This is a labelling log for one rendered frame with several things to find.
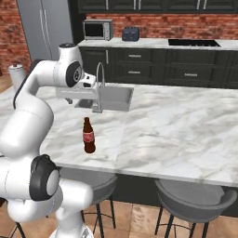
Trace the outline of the dark wall cupboard run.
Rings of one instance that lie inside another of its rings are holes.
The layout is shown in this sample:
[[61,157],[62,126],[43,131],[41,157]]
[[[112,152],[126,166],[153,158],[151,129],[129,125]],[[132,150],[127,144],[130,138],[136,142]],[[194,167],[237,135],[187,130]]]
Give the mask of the dark wall cupboard run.
[[238,0],[78,0],[81,12],[238,13]]

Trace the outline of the dark base cupboard run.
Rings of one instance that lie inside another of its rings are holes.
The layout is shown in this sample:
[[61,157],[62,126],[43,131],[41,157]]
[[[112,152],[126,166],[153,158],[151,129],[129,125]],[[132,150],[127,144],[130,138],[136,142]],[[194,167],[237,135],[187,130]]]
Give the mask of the dark base cupboard run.
[[238,52],[202,49],[80,48],[84,69],[109,83],[238,89]]

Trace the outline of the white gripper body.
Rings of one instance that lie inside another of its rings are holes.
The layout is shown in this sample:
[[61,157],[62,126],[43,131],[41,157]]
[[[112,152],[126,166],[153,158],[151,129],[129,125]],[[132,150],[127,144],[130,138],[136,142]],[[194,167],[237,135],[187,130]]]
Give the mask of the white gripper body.
[[56,94],[62,99],[98,99],[98,91],[93,88],[57,87]]

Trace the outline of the white round canister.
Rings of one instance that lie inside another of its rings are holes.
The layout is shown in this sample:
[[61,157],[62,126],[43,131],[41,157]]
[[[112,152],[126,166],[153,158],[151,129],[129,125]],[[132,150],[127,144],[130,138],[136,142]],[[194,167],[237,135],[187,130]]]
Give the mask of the white round canister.
[[8,67],[8,72],[15,91],[18,91],[26,76],[24,67],[21,64],[14,63]]

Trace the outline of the grey fridge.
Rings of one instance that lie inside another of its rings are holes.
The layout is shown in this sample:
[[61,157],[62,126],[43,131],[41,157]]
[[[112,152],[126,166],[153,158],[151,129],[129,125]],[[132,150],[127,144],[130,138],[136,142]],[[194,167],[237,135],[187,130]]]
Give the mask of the grey fridge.
[[17,0],[31,60],[57,60],[73,42],[68,0]]

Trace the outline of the silver sink tap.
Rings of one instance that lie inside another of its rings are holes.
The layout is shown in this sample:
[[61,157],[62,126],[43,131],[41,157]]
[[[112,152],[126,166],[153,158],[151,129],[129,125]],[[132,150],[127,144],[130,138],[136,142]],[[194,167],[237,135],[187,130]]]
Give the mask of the silver sink tap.
[[102,82],[97,82],[97,92],[98,92],[98,98],[96,99],[96,106],[93,109],[93,112],[98,112],[98,113],[102,113],[103,109],[101,106],[101,89],[103,87],[105,87],[105,73],[104,73],[104,66],[103,64],[100,62],[97,66],[97,74],[96,74],[96,79],[99,79],[99,73],[101,73],[102,75]]

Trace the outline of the silver microwave oven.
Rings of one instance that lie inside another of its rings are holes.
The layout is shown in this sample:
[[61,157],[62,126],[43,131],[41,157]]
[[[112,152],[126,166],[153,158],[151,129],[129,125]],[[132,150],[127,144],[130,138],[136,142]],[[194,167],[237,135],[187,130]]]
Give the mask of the silver microwave oven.
[[106,40],[113,38],[112,19],[88,19],[83,21],[86,40]]

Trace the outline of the dark blue toaster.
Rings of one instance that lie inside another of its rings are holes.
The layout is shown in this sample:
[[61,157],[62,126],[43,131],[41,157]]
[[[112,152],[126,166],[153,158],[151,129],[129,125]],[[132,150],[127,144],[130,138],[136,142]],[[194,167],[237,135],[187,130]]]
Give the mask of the dark blue toaster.
[[137,42],[139,40],[139,27],[126,26],[123,29],[122,40],[125,42]]

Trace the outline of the grey bar stool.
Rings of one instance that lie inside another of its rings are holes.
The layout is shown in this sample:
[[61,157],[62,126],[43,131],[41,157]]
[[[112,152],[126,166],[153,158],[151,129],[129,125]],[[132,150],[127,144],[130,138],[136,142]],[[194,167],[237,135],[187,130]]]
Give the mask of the grey bar stool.
[[82,181],[91,186],[93,189],[93,201],[92,204],[96,206],[97,211],[95,215],[97,216],[95,226],[99,225],[100,238],[104,238],[102,216],[104,215],[100,211],[100,203],[109,199],[111,205],[110,216],[107,216],[112,220],[112,225],[116,228],[115,225],[115,215],[113,208],[113,198],[112,194],[116,186],[117,176],[114,173],[99,172],[99,171],[90,171],[90,170],[81,170],[76,168],[67,168],[62,167],[60,169],[60,175],[64,179],[72,179]]
[[219,185],[158,178],[154,181],[160,201],[160,211],[154,234],[157,234],[163,209],[170,213],[166,224],[165,238],[168,238],[174,218],[192,223],[192,238],[197,223],[204,223],[202,238],[206,238],[209,222],[216,219],[237,199],[235,190],[223,191]]

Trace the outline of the steel sink basin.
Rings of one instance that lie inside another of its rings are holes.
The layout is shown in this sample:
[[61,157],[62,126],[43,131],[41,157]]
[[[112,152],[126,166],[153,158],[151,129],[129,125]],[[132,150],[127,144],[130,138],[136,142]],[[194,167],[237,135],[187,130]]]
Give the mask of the steel sink basin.
[[99,101],[80,99],[75,107],[91,109],[92,112],[103,110],[128,112],[134,89],[132,87],[105,86],[100,90]]

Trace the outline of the black hob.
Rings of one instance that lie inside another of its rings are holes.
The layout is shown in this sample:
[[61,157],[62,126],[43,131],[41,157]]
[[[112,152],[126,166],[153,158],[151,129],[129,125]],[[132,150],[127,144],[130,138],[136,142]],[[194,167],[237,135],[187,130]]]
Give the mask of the black hob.
[[170,46],[218,46],[215,40],[199,40],[199,39],[168,39]]

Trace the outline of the brown bottle with red label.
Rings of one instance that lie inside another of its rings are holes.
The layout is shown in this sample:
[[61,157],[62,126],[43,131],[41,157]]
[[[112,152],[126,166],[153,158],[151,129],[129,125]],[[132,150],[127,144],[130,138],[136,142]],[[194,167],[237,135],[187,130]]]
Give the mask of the brown bottle with red label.
[[83,141],[86,153],[93,153],[96,150],[94,130],[88,117],[84,119]]

